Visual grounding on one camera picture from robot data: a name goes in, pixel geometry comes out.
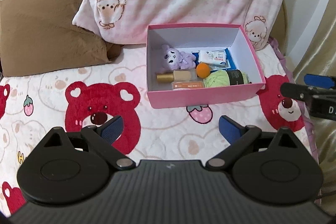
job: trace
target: pink box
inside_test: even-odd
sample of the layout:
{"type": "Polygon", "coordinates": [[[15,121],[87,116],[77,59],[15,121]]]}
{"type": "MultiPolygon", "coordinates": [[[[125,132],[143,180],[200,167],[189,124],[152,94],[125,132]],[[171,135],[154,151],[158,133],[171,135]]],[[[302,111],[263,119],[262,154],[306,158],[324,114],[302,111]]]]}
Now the pink box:
{"type": "Polygon", "coordinates": [[[153,108],[173,108],[212,105],[250,99],[265,85],[259,60],[240,25],[213,23],[183,23],[150,25],[147,33],[147,94],[153,108]],[[180,51],[195,52],[228,48],[241,72],[252,84],[219,88],[172,90],[171,84],[157,83],[156,72],[161,67],[163,44],[180,51]]]}

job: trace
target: gray gripper base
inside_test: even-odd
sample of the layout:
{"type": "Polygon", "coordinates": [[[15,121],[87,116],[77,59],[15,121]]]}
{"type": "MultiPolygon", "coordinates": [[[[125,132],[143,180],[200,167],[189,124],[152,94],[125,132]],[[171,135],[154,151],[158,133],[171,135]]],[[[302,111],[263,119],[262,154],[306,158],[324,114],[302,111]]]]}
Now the gray gripper base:
{"type": "Polygon", "coordinates": [[[27,203],[13,224],[325,224],[313,203],[271,207],[240,194],[221,172],[200,161],[142,160],[114,174],[82,203],[49,208],[27,203]]]}

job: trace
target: blue gripper pad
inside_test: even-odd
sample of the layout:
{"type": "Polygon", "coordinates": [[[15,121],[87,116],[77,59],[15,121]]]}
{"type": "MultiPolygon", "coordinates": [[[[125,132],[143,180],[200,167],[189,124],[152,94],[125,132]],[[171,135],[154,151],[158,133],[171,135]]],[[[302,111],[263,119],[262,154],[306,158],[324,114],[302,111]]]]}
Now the blue gripper pad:
{"type": "Polygon", "coordinates": [[[316,86],[323,89],[331,89],[335,87],[335,82],[328,76],[307,74],[304,76],[303,80],[306,85],[316,86]]]}
{"type": "Polygon", "coordinates": [[[113,121],[111,121],[111,124],[102,130],[101,137],[109,144],[113,144],[123,131],[124,121],[121,116],[117,116],[113,119],[113,121]]]}
{"type": "Polygon", "coordinates": [[[243,126],[224,115],[219,118],[218,128],[229,144],[236,142],[246,131],[243,126]]]}

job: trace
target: orange ball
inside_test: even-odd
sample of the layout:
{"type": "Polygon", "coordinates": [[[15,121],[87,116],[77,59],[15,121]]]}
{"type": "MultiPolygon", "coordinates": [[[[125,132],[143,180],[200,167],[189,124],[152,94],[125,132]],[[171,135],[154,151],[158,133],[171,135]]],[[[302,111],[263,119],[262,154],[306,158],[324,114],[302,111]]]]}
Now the orange ball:
{"type": "Polygon", "coordinates": [[[199,78],[207,78],[210,75],[210,67],[206,63],[199,63],[196,67],[199,78]]]}

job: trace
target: white heart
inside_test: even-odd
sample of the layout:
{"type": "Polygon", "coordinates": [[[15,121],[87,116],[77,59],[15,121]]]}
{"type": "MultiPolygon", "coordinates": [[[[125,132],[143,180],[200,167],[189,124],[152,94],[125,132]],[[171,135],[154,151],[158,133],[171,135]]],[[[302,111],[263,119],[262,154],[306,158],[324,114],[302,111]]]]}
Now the white heart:
{"type": "Polygon", "coordinates": [[[120,91],[120,97],[121,99],[123,99],[124,101],[131,101],[133,100],[133,95],[132,94],[129,94],[127,92],[127,90],[121,90],[120,91]]]}
{"type": "Polygon", "coordinates": [[[5,190],[5,195],[9,198],[11,195],[10,195],[10,193],[9,193],[9,189],[6,189],[5,190]]]}
{"type": "Polygon", "coordinates": [[[74,90],[70,91],[70,95],[72,97],[78,97],[81,94],[81,89],[80,88],[75,88],[74,90]]]}

